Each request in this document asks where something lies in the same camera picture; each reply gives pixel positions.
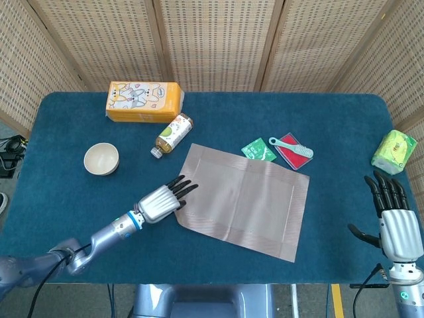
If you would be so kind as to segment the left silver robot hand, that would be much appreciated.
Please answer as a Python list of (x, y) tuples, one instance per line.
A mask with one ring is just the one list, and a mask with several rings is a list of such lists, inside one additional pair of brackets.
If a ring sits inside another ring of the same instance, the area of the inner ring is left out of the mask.
[(134, 205), (134, 214), (144, 222), (154, 224), (186, 205), (185, 196), (199, 187), (180, 175), (143, 197)]

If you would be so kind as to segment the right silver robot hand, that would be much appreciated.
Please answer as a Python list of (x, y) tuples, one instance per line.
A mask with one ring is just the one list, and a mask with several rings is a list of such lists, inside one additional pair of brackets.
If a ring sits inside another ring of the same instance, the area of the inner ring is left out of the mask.
[(392, 262), (416, 262), (423, 256), (423, 242), (406, 191), (396, 179), (376, 170), (373, 175), (372, 178), (364, 176), (364, 181), (372, 194), (380, 234), (377, 237), (366, 234), (353, 224), (349, 224), (348, 229), (359, 240), (379, 248)]

